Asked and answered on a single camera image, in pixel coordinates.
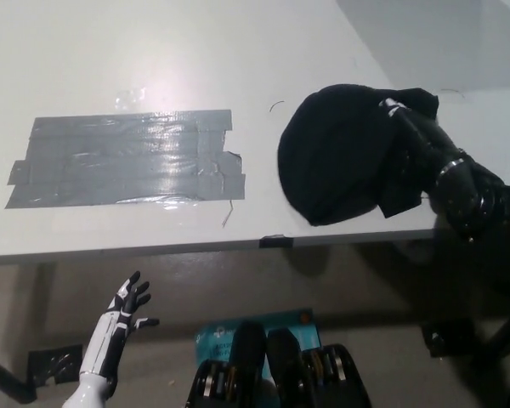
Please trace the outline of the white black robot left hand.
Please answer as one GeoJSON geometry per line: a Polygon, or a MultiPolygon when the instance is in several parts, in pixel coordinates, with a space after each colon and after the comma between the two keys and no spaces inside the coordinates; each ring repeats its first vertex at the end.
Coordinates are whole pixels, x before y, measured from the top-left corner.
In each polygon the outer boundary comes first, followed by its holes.
{"type": "Polygon", "coordinates": [[[151,298],[147,293],[150,283],[138,284],[140,276],[136,271],[126,279],[99,317],[83,358],[81,374],[90,373],[109,381],[115,378],[129,335],[159,325],[158,319],[134,316],[151,298]]]}

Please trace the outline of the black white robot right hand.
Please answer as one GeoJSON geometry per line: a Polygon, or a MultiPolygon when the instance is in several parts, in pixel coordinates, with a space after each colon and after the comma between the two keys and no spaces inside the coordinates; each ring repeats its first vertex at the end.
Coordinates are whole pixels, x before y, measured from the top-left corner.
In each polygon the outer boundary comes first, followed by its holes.
{"type": "Polygon", "coordinates": [[[435,120],[395,99],[386,98],[379,106],[399,129],[400,143],[419,173],[437,179],[465,162],[466,154],[454,145],[435,120]]]}

